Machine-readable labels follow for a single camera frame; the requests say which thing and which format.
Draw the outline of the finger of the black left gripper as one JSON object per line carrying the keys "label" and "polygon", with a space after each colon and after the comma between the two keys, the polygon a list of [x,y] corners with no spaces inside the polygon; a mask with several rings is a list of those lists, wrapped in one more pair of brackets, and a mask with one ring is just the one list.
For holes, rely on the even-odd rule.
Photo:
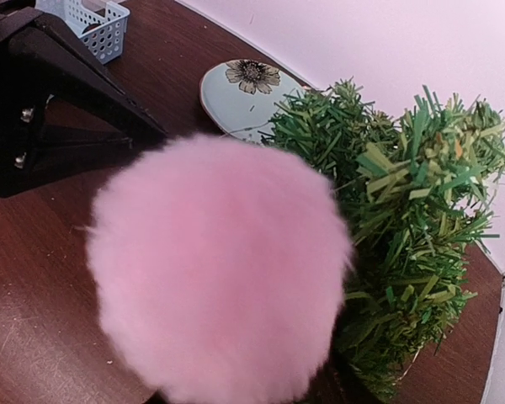
{"label": "finger of the black left gripper", "polygon": [[64,21],[0,8],[0,198],[131,162],[166,139]]}

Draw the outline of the pink pompom ornament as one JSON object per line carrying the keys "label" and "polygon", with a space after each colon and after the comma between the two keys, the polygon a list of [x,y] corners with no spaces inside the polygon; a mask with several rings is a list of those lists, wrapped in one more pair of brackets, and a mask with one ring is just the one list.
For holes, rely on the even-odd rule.
{"label": "pink pompom ornament", "polygon": [[92,203],[87,266],[124,366],[172,403],[286,403],[327,360],[354,245],[294,153],[197,135]]}

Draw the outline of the small green christmas tree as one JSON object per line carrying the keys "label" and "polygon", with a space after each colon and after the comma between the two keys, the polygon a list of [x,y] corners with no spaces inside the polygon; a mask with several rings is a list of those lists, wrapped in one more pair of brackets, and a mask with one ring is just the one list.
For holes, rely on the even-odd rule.
{"label": "small green christmas tree", "polygon": [[489,235],[505,173],[505,119],[483,99],[432,91],[393,118],[347,80],[277,103],[267,146],[301,156],[334,187],[356,249],[334,349],[382,403],[441,343],[472,293],[465,250]]}

